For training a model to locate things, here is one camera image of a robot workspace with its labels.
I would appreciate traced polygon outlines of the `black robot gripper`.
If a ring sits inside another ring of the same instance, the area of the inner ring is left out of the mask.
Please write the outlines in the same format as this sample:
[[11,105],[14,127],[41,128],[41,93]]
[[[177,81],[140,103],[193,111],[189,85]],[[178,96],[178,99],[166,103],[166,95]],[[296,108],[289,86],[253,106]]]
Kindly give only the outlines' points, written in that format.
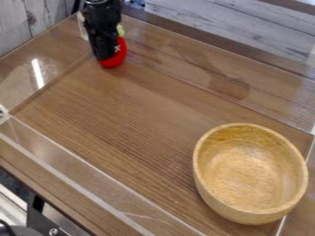
[[117,25],[121,20],[120,0],[84,1],[84,27],[90,37],[92,52],[98,61],[112,58],[120,51]]

